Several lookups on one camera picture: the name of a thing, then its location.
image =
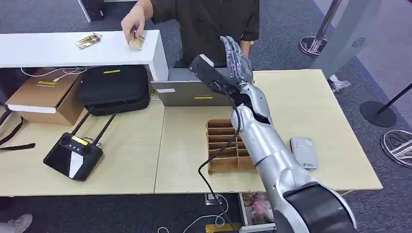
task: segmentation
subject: card reader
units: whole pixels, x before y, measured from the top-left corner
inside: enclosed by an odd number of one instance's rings
[[[292,137],[290,143],[292,153],[300,165],[306,169],[317,169],[319,167],[312,139],[309,137]]]

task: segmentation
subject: black stanchion base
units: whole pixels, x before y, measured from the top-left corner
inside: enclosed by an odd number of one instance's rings
[[[396,114],[390,108],[387,108],[381,114],[377,114],[383,106],[385,106],[383,103],[367,101],[360,105],[360,113],[372,124],[389,128],[396,124]]]

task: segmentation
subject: white label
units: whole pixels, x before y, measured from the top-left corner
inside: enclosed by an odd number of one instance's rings
[[[31,112],[31,113],[52,113],[52,114],[56,113],[56,108],[50,108],[50,107],[36,107],[36,106],[26,106],[26,105],[14,105],[14,104],[8,104],[7,106],[12,111]]]
[[[76,175],[76,173],[79,171],[82,164],[83,164],[83,156],[79,155],[78,153],[71,152],[70,170],[69,170],[70,178],[73,178]]]
[[[208,57],[206,57],[206,55],[200,54],[200,57],[203,58],[203,60],[205,60],[211,67],[215,67],[215,64],[213,63],[213,61],[211,61]]]
[[[171,92],[176,92],[173,88],[157,89],[156,91],[157,91],[158,93],[171,93]]]

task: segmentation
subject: shoe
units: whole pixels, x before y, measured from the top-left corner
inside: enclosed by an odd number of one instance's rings
[[[15,233],[23,233],[29,228],[30,224],[33,221],[33,215],[31,214],[25,214],[20,216],[16,220],[11,220],[9,223],[14,223],[16,226],[16,231]]]

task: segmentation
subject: gold packet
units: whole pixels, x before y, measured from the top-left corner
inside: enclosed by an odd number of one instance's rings
[[[82,49],[87,48],[91,45],[99,43],[101,41],[101,38],[102,38],[102,35],[97,34],[97,33],[93,33],[92,35],[77,41],[76,46],[79,49],[82,50]]]
[[[142,35],[136,37],[136,31],[131,31],[130,34],[132,35],[133,39],[129,40],[128,45],[141,50],[145,38]]]

